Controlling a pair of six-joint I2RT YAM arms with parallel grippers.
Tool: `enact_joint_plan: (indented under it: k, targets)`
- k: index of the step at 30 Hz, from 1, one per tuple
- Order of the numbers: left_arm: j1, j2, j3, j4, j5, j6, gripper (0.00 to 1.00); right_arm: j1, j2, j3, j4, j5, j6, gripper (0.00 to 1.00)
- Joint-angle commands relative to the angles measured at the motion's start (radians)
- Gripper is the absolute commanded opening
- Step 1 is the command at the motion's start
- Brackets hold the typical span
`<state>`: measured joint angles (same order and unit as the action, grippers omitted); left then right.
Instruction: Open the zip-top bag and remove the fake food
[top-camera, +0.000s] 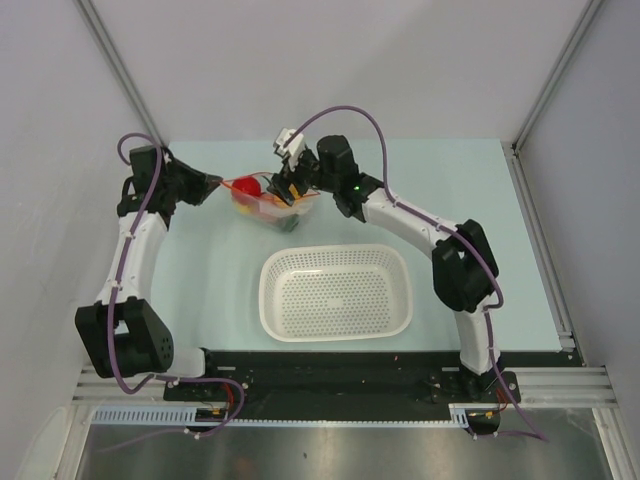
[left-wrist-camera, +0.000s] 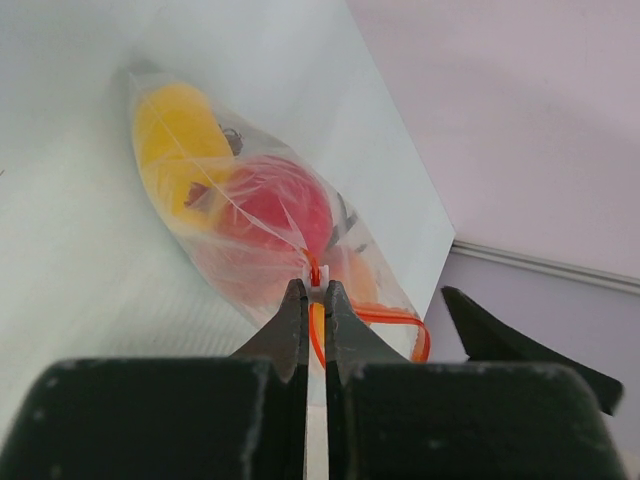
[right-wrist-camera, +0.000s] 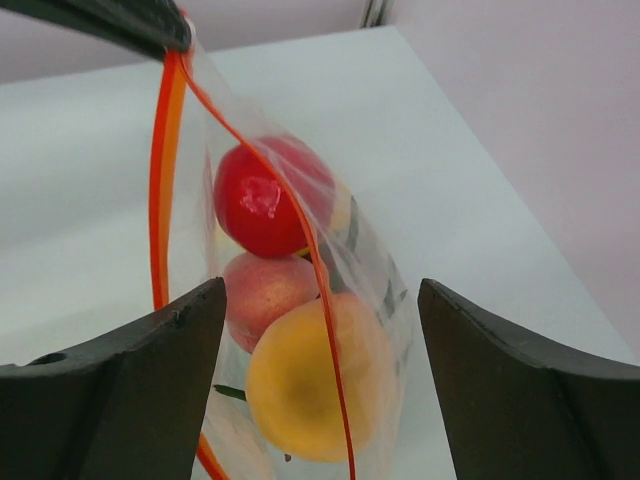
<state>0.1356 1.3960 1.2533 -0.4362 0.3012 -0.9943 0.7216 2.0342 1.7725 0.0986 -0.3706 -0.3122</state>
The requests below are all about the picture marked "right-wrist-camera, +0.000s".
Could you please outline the clear zip top bag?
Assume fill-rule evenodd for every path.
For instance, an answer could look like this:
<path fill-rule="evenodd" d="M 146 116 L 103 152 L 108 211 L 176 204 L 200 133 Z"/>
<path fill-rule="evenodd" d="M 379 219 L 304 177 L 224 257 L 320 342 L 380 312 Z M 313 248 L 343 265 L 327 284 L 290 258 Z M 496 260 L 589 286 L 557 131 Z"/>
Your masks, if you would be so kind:
<path fill-rule="evenodd" d="M 196 450 L 206 479 L 387 479 L 416 311 L 355 196 L 198 44 L 163 61 L 153 302 L 225 288 Z"/>

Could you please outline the fake pink peach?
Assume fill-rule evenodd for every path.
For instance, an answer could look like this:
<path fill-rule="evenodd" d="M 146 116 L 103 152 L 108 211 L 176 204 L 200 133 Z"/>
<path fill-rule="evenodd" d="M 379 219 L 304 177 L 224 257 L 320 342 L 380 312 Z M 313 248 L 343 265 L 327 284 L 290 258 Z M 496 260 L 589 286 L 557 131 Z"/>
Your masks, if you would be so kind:
<path fill-rule="evenodd" d="M 296 255 L 267 259 L 245 252 L 229 262 L 223 278 L 228 329 L 247 353 L 275 320 L 319 295 L 312 263 Z"/>

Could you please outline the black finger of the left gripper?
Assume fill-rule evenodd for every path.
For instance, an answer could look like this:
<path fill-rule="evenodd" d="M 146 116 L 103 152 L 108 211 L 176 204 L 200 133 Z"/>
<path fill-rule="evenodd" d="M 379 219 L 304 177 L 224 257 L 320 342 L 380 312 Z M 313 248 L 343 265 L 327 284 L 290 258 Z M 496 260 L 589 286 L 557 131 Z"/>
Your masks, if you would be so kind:
<path fill-rule="evenodd" d="M 186 53 L 191 28 L 170 0 L 1 0 L 1 8 L 88 34 L 162 61 Z"/>

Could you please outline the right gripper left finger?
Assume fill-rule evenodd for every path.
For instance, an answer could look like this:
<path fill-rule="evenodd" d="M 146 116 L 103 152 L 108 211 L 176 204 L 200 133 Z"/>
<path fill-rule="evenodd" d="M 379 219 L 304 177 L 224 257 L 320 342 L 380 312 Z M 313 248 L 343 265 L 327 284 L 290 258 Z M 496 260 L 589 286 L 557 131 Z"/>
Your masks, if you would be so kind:
<path fill-rule="evenodd" d="M 187 479 L 225 317 L 215 278 L 167 306 L 1 369 L 5 479 Z"/>

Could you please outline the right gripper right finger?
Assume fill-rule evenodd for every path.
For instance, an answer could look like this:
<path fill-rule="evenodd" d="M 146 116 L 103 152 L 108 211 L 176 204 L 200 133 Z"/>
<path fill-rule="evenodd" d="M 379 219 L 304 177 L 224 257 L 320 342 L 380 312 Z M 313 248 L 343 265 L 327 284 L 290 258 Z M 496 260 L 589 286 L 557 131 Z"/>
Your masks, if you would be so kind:
<path fill-rule="evenodd" d="M 636 479 L 639 368 L 422 281 L 422 332 L 459 479 Z"/>

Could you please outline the fake orange fruit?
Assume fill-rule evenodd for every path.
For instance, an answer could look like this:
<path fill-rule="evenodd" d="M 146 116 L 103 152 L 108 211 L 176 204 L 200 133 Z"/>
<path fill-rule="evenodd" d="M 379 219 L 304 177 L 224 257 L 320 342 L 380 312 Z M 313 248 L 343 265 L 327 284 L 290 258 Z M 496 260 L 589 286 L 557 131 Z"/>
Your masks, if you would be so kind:
<path fill-rule="evenodd" d="M 395 359 L 375 313 L 350 293 L 332 297 L 335 351 L 315 299 L 274 321 L 257 343 L 245 393 L 254 422 L 279 450 L 340 463 L 363 450 L 392 402 Z"/>

